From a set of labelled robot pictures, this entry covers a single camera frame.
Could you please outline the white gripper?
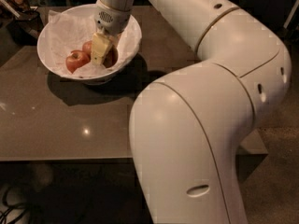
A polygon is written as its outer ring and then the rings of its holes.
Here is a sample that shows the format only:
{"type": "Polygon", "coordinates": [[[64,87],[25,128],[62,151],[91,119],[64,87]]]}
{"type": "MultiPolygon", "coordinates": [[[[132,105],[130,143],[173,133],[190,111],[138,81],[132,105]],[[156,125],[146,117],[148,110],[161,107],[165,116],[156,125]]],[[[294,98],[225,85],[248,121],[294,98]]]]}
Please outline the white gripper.
{"type": "Polygon", "coordinates": [[[126,28],[131,16],[131,0],[97,0],[95,21],[100,29],[105,29],[111,36],[94,33],[92,37],[91,61],[101,65],[112,46],[117,47],[121,33],[126,28]]]}

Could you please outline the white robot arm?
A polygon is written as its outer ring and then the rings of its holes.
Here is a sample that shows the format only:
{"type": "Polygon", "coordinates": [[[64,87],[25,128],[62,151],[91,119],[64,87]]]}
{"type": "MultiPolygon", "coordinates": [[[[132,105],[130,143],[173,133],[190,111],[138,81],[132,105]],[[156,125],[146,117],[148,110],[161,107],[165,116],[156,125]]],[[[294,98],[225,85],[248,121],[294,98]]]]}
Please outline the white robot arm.
{"type": "MultiPolygon", "coordinates": [[[[149,0],[198,56],[136,98],[130,145],[149,212],[159,224],[248,224],[235,153],[284,98],[292,63],[280,39],[228,0],[149,0]]],[[[134,0],[98,0],[115,35],[134,0]]]]}

